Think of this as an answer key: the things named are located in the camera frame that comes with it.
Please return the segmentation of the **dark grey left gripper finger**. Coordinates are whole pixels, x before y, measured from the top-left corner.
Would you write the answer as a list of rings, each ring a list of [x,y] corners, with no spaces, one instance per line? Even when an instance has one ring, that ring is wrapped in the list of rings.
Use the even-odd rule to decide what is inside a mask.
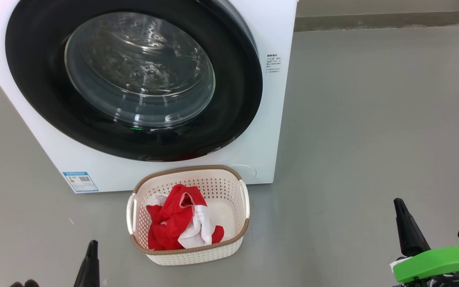
[[[100,287],[100,262],[98,259],[97,240],[92,240],[87,247],[74,287]]]

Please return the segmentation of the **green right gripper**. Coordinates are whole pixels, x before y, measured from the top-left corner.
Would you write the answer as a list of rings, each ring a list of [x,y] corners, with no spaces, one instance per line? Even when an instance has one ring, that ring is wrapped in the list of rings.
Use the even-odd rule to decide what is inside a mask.
[[[459,246],[431,250],[404,200],[393,200],[401,254],[390,264],[400,287],[459,287]]]

